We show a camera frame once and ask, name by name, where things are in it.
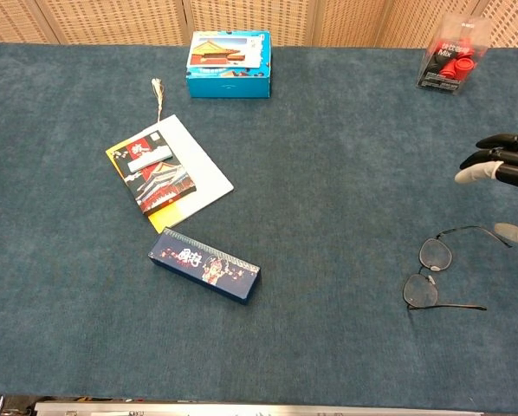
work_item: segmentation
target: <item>tassel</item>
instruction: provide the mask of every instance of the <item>tassel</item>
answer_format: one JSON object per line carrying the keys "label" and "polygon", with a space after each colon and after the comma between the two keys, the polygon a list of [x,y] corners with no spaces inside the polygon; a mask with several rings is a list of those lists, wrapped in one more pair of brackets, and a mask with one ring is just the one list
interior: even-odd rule
{"label": "tassel", "polygon": [[163,88],[163,83],[159,78],[152,79],[153,93],[157,97],[157,103],[159,104],[159,109],[157,111],[157,122],[159,123],[161,120],[161,111],[163,110],[163,92],[165,89]]}

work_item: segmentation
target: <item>glasses temple arm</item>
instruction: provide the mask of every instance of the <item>glasses temple arm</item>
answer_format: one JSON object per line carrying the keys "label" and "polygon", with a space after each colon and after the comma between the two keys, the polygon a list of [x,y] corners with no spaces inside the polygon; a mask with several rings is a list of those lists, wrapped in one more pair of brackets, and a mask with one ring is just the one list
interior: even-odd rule
{"label": "glasses temple arm", "polygon": [[487,230],[485,229],[484,227],[481,227],[480,225],[465,225],[464,227],[457,227],[457,228],[451,228],[449,230],[445,230],[445,231],[440,231],[438,233],[438,235],[436,236],[436,240],[439,240],[441,236],[445,235],[445,234],[451,234],[452,232],[454,231],[460,231],[460,230],[467,230],[469,228],[477,228],[479,230],[482,230],[484,232],[486,232],[487,234],[489,234],[491,237],[495,238],[496,240],[500,241],[501,243],[505,244],[506,246],[508,246],[509,248],[513,247],[511,244],[509,244],[507,241],[505,241],[503,238],[501,238],[500,236],[498,236],[497,234],[495,234],[494,232],[490,231],[490,230]]}
{"label": "glasses temple arm", "polygon": [[440,303],[438,305],[432,306],[423,306],[422,308],[418,308],[415,306],[411,306],[409,303],[407,304],[408,309],[433,309],[433,308],[464,308],[464,309],[477,309],[477,310],[488,310],[485,306],[479,305],[461,305],[457,303]]}

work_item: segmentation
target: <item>red product packaging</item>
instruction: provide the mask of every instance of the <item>red product packaging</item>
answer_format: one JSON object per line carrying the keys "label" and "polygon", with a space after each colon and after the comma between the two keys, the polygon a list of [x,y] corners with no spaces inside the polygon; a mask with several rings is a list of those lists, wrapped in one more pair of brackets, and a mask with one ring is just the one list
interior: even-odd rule
{"label": "red product packaging", "polygon": [[485,17],[445,15],[424,53],[417,86],[459,92],[488,50],[490,29]]}

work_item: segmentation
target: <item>glasses frame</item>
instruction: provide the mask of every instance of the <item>glasses frame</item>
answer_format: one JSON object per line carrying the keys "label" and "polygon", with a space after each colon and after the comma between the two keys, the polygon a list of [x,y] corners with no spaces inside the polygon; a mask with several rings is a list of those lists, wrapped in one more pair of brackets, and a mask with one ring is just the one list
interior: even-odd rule
{"label": "glasses frame", "polygon": [[[484,231],[486,232],[487,234],[489,234],[491,237],[495,238],[496,240],[498,240],[499,242],[501,242],[502,244],[504,244],[506,247],[508,248],[511,248],[512,246],[507,242],[505,241],[503,238],[501,238],[500,236],[498,236],[497,234],[495,234],[494,232],[490,231],[490,230],[487,230],[486,228],[484,227],[481,227],[480,225],[465,225],[463,227],[456,227],[456,228],[451,228],[449,230],[445,230],[445,231],[440,231],[434,238],[427,238],[423,245],[421,245],[421,248],[419,250],[419,253],[418,253],[418,260],[419,262],[421,263],[421,268],[419,269],[418,273],[414,274],[414,275],[410,275],[407,280],[405,281],[405,285],[404,285],[404,288],[402,290],[402,295],[403,295],[403,298],[404,298],[404,301],[405,303],[407,303],[407,308],[409,310],[417,310],[417,309],[434,309],[434,308],[465,308],[465,309],[478,309],[478,310],[487,310],[486,307],[484,306],[481,306],[481,305],[473,305],[473,304],[460,304],[460,303],[438,303],[438,287],[436,285],[436,282],[434,281],[434,278],[429,274],[428,276],[423,274],[422,271],[423,269],[427,269],[427,270],[430,270],[430,271],[433,271],[433,272],[440,272],[440,271],[444,271],[446,269],[448,269],[451,265],[451,262],[453,261],[453,254],[451,253],[451,250],[450,250],[450,247],[447,246],[447,244],[445,244],[440,238],[446,234],[451,234],[452,232],[455,232],[455,231],[460,231],[460,230],[467,230],[467,229],[478,229],[478,230],[481,230],[481,231]],[[447,251],[448,253],[450,254],[450,260],[449,262],[442,268],[438,267],[438,266],[435,266],[435,265],[430,265],[430,264],[426,264],[425,261],[423,260],[423,258],[421,257],[421,253],[423,252],[423,248],[425,247],[425,245],[427,245],[427,243],[429,243],[430,241],[438,241]],[[427,282],[429,284],[432,284],[434,285],[434,290],[436,291],[436,300],[435,300],[435,304],[434,305],[429,305],[429,306],[415,306],[413,304],[411,304],[410,301],[407,300],[407,296],[405,296],[405,292],[406,292],[406,289],[407,289],[407,285],[411,282],[411,279],[414,277],[414,276],[422,276],[424,277]]]}

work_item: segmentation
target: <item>eyeglasses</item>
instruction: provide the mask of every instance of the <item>eyeglasses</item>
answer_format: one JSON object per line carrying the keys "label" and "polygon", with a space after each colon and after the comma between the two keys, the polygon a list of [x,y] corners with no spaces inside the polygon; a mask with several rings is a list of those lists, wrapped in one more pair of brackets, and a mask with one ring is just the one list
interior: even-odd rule
{"label": "eyeglasses", "polygon": [[433,272],[443,271],[450,267],[453,256],[451,250],[440,239],[445,234],[450,234],[454,231],[466,230],[475,228],[486,232],[497,241],[503,243],[511,248],[505,240],[497,236],[492,231],[488,231],[478,225],[466,225],[464,227],[452,228],[450,230],[442,231],[434,238],[429,238],[423,243],[421,250],[418,253],[418,259],[421,262],[421,268],[418,273],[411,275],[404,286],[404,300],[407,303],[408,309],[429,309],[429,308],[467,308],[486,310],[485,307],[479,305],[463,305],[457,303],[438,303],[438,290],[436,282],[431,275],[424,275],[421,272],[423,269],[428,269]]}

